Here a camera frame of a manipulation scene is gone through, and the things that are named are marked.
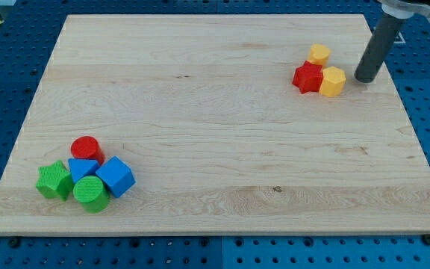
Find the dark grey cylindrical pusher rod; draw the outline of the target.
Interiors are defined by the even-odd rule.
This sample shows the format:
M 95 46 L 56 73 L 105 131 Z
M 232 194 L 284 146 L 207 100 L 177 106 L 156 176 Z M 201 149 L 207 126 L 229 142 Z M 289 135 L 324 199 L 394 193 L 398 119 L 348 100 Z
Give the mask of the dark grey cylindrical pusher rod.
M 407 18 L 383 13 L 364 50 L 354 77 L 362 83 L 373 82 Z

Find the silver white tool mount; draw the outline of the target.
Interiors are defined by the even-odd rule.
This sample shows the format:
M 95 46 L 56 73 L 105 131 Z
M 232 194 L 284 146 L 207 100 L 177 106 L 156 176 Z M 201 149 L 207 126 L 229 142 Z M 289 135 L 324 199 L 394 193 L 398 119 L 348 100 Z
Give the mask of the silver white tool mount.
M 430 15 L 430 0 L 378 0 L 381 9 L 397 18 L 409 19 L 415 13 L 421 16 Z

